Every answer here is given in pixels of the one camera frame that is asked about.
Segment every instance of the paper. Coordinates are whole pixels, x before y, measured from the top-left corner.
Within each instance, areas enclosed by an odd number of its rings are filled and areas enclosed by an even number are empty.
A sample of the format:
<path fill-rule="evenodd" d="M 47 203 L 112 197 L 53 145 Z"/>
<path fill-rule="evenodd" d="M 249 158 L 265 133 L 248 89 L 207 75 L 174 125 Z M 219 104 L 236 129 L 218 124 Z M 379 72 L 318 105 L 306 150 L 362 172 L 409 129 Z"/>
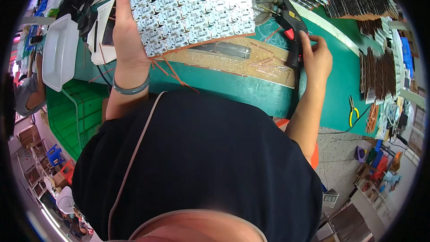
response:
<path fill-rule="evenodd" d="M 91 61 L 94 63 L 94 65 L 102 65 L 105 62 L 108 63 L 116 59 L 115 47 L 101 45 L 101 41 L 103 40 L 103 34 L 105 33 L 106 23 L 108 22 L 110 10 L 112 9 L 114 2 L 115 0 L 110 0 L 109 2 L 106 2 L 105 4 L 97 8 L 98 25 L 97 25 L 97 39 L 95 44 L 96 52 L 94 52 L 94 34 L 95 34 L 95 24 L 96 24 L 95 22 L 88 33 L 87 43 L 88 43 L 89 51 L 91 52 Z"/>

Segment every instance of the woman's left hand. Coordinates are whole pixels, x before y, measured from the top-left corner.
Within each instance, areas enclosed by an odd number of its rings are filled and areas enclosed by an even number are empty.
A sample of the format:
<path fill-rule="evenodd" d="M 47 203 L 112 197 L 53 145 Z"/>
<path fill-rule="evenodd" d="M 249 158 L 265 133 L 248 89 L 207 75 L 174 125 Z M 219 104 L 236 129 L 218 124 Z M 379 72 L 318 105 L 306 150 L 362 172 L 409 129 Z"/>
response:
<path fill-rule="evenodd" d="M 130 0 L 116 0 L 113 40 L 118 65 L 149 67 L 151 61 L 142 45 L 136 22 L 133 19 Z"/>

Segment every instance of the white cap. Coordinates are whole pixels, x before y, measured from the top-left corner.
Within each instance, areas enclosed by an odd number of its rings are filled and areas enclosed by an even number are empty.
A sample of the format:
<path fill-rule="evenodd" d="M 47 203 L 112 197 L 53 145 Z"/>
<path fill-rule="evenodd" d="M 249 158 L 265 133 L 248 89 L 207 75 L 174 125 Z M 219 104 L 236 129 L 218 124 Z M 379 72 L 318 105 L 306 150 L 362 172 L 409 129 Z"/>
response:
<path fill-rule="evenodd" d="M 72 189 L 69 186 L 61 190 L 60 194 L 57 196 L 56 204 L 64 214 L 74 213 L 73 205 L 75 202 L 73 201 Z"/>

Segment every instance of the red trigger button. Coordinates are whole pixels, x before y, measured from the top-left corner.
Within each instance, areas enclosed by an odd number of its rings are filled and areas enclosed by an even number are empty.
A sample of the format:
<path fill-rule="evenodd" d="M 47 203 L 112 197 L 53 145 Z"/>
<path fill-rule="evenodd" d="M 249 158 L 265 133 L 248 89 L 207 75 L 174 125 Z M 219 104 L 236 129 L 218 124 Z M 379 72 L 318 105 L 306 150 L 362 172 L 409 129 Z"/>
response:
<path fill-rule="evenodd" d="M 293 28 L 291 28 L 290 30 L 286 30 L 284 31 L 284 34 L 290 39 L 293 40 L 294 39 L 294 32 L 293 32 Z"/>

